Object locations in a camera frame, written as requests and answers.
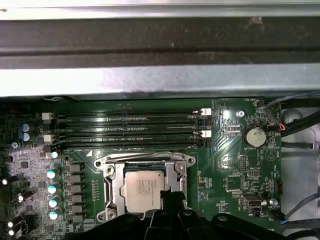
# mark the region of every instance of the metal bracket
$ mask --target metal bracket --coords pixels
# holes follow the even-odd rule
[[[103,172],[105,202],[105,209],[97,214],[97,220],[103,223],[127,213],[125,195],[122,195],[126,167],[163,165],[166,170],[165,190],[183,192],[187,198],[187,168],[195,162],[194,156],[169,151],[110,154],[95,160],[94,166]]]

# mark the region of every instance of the cpu socket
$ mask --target cpu socket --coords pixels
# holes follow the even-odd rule
[[[96,218],[104,223],[123,214],[140,218],[161,209],[160,191],[183,192],[187,199],[187,168],[196,158],[180,152],[116,153],[94,161],[103,172],[105,209]]]

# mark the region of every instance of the green circuit board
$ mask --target green circuit board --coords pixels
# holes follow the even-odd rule
[[[196,163],[187,169],[190,208],[208,220],[215,214],[228,213],[274,230],[279,223],[270,219],[267,211],[281,207],[281,192],[275,188],[275,184],[281,182],[281,134],[264,113],[261,102],[263,99],[256,98],[37,102],[25,106],[27,113],[3,115],[0,117],[1,178],[22,174],[23,181],[13,183],[10,200],[2,201],[0,210],[4,213],[0,214],[0,223],[7,223],[17,214],[32,215],[33,227],[29,228],[31,233],[27,237],[39,240],[63,239],[65,233],[92,229],[101,224],[96,216],[105,207],[103,174],[94,168],[96,159],[119,152],[179,151],[196,157]],[[210,115],[187,114],[199,109],[210,109]],[[62,141],[64,147],[57,150],[58,156],[54,159],[45,153],[43,138],[48,133],[42,127],[42,113],[54,113],[60,128],[63,125],[67,129],[63,133],[59,129],[51,131],[51,134],[67,135]],[[106,120],[102,113],[121,113],[121,116]],[[274,107],[272,113],[280,118],[280,106]],[[131,121],[130,128],[124,126],[124,119]],[[35,126],[34,138],[23,141],[17,128],[27,122]],[[106,128],[102,122],[118,123],[121,127]],[[140,131],[142,134],[130,138],[131,142],[124,136],[88,135],[90,131],[97,132],[97,128],[105,132]],[[211,137],[191,139],[186,134],[189,130],[211,131]],[[157,134],[158,131],[169,134]],[[263,144],[255,146],[252,142],[261,131],[263,139],[260,137],[257,141]],[[13,149],[12,142],[18,142],[19,147]],[[6,156],[11,156],[12,161],[5,162]],[[83,166],[84,176],[85,204],[80,221],[73,221],[69,212],[68,171],[76,163]],[[63,213],[56,220],[49,218],[52,209],[48,206],[52,196],[47,187],[53,180],[47,178],[47,172],[52,168],[60,169],[54,182],[60,183],[63,199]],[[17,194],[27,189],[34,191],[33,196],[17,203]],[[243,196],[258,197],[265,200],[266,205],[253,210]],[[276,199],[277,206],[270,206],[270,199]]]

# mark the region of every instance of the motherboard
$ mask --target motherboard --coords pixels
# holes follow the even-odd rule
[[[281,133],[257,98],[30,102],[0,107],[0,236],[60,240],[125,213],[186,207],[274,230]],[[281,117],[280,105],[272,114]]]

